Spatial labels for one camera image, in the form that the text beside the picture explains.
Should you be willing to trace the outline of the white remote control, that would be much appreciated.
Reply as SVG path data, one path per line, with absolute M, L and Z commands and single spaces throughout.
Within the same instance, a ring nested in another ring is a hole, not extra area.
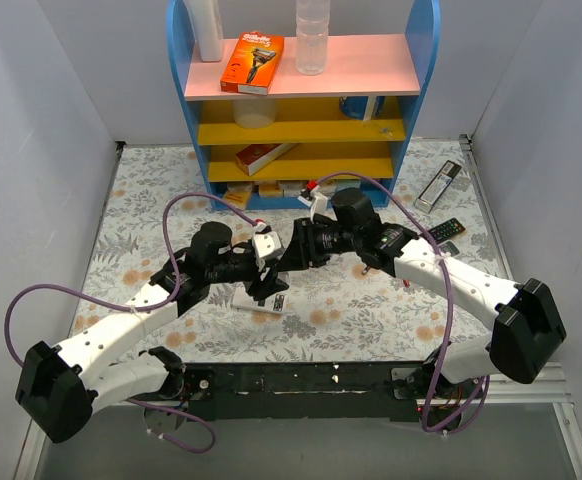
M 287 306 L 287 296 L 284 293 L 277 293 L 264 300 L 257 301 L 247 294 L 243 284 L 239 284 L 234 291 L 231 305 L 239 310 L 284 314 Z

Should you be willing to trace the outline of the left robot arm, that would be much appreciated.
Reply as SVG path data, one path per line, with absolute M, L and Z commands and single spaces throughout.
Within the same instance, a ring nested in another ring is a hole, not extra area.
M 256 301 L 287 289 L 275 269 L 284 247 L 270 226 L 259 221 L 248 242 L 231 240 L 227 225 L 204 223 L 120 311 L 54 346 L 40 341 L 28 349 L 15 399 L 52 442 L 70 439 L 94 413 L 129 397 L 176 398 L 184 386 L 177 355 L 157 347 L 131 362 L 118 359 L 204 300 L 211 285 L 241 282 Z

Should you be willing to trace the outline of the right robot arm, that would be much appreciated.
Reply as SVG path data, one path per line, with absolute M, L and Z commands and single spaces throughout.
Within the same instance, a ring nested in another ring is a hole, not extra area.
M 531 278 L 518 284 L 442 258 L 416 232 L 382 221 L 359 188 L 337 192 L 331 204 L 333 218 L 314 214 L 295 221 L 279 270 L 317 268 L 333 255 L 355 253 L 372 269 L 451 300 L 490 331 L 444 342 L 407 377 L 405 388 L 415 393 L 425 388 L 442 398 L 467 380 L 493 374 L 530 384 L 564 342 L 566 330 L 545 283 Z

